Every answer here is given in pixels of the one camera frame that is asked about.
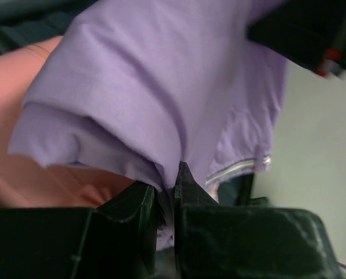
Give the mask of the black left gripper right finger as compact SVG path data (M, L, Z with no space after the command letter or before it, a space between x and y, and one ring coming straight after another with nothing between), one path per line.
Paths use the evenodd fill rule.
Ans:
M175 260L182 278L341 278L321 219L302 209L221 206L179 165Z

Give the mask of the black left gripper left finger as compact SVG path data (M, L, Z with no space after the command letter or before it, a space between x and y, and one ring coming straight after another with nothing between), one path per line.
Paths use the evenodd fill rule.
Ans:
M156 240L142 183L98 208L0 209L0 278L149 278Z

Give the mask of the pink jewelry box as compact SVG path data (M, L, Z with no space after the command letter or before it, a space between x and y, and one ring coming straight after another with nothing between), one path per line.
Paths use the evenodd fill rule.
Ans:
M43 169L29 158L8 155L23 95L61 39L53 37L0 55L0 208L96 208L133 183L101 170Z

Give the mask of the purple shorts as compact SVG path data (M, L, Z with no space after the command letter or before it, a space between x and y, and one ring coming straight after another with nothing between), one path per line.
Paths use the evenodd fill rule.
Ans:
M205 189L271 163L287 61L246 38L280 1L97 1L23 99L8 151L157 189L156 248L174 244L180 162Z

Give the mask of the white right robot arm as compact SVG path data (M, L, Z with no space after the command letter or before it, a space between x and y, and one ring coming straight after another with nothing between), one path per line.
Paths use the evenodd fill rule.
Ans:
M286 1L252 23L250 41L321 77L346 72L346 0Z

